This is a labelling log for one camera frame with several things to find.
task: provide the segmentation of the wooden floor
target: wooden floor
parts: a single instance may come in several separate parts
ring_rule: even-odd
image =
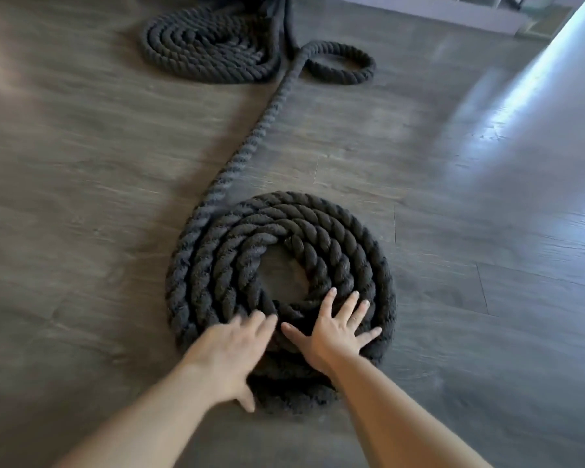
[[[274,88],[144,65],[135,27],[182,3],[0,0],[0,468],[47,466],[177,361],[169,254]],[[396,276],[388,375],[496,467],[585,467],[585,12],[537,57],[530,40],[298,4],[302,41],[364,48],[376,79],[299,82],[229,201],[288,189],[351,209]],[[179,465],[364,458],[342,406],[226,406]]]

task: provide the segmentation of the rope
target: rope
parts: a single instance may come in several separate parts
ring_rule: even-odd
[[[179,237],[166,282],[170,325],[183,349],[207,327],[253,309],[277,313],[279,322],[290,322],[309,334],[330,287],[338,290],[335,308],[355,289],[371,303],[360,329],[383,328],[380,337],[361,352],[378,364],[390,343],[396,298],[379,244],[359,220],[336,204],[297,192],[255,196],[216,216],[304,67],[314,77],[337,84],[359,84],[373,76],[374,60],[355,47],[313,41],[299,48],[292,4],[292,0],[266,0],[263,15],[210,7],[185,9],[153,19],[141,34],[141,50],[148,62],[203,82],[271,80],[281,64],[282,31],[292,58],[262,116],[208,186]],[[268,10],[272,17],[264,15]],[[311,60],[319,54],[339,55],[360,69],[333,69]],[[279,302],[263,289],[257,268],[266,248],[276,243],[285,245],[305,269],[309,294],[302,302]],[[249,384],[267,407],[299,411],[336,397],[327,378],[307,365],[279,327]]]

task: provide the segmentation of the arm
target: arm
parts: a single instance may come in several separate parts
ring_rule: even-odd
[[[355,335],[369,308],[353,293],[332,317],[335,289],[323,300],[311,336],[282,324],[315,369],[344,394],[369,464],[377,467],[490,468],[472,448],[406,395],[368,360],[362,347],[380,328]]]
[[[255,402],[246,378],[265,352],[277,317],[254,312],[246,322],[210,327],[179,365],[138,401],[60,460],[56,468],[172,468],[215,404]]]

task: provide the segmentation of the coiled rope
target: coiled rope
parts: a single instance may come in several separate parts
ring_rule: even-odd
[[[320,80],[344,85],[373,76],[374,60],[355,47],[313,41],[299,48],[292,4],[265,0],[257,15],[210,7],[186,9],[153,19],[142,31],[141,50],[148,62],[203,82],[272,79],[281,64],[282,32],[292,58],[264,113],[208,186],[179,237],[166,282],[170,324],[183,349],[207,327],[253,309],[277,313],[279,322],[290,322],[309,334],[330,287],[337,288],[341,299],[358,290],[360,298],[371,303],[360,330],[383,328],[380,337],[362,350],[377,364],[390,343],[396,299],[379,244],[357,218],[339,205],[297,192],[255,196],[217,216],[226,191],[264,139],[304,67]],[[360,69],[334,69],[311,60],[319,54],[347,58]],[[257,268],[266,248],[276,243],[285,245],[305,269],[309,294],[302,302],[279,302],[263,289]],[[299,411],[335,398],[327,378],[307,365],[279,327],[249,384],[267,407]]]

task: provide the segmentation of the blurred hand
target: blurred hand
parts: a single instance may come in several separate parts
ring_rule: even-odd
[[[356,330],[370,306],[367,300],[363,300],[356,309],[360,298],[357,291],[349,296],[338,314],[332,317],[335,295],[336,289],[331,288],[323,299],[311,336],[305,336],[289,323],[282,323],[282,332],[299,348],[310,366],[328,377],[331,377],[335,361],[358,355],[364,346],[381,333],[381,327],[376,327],[356,336]]]
[[[253,412],[256,403],[247,376],[265,353],[277,322],[276,315],[266,318],[254,311],[245,322],[236,315],[227,324],[213,325],[188,349],[179,367],[204,371],[214,404],[236,399]]]

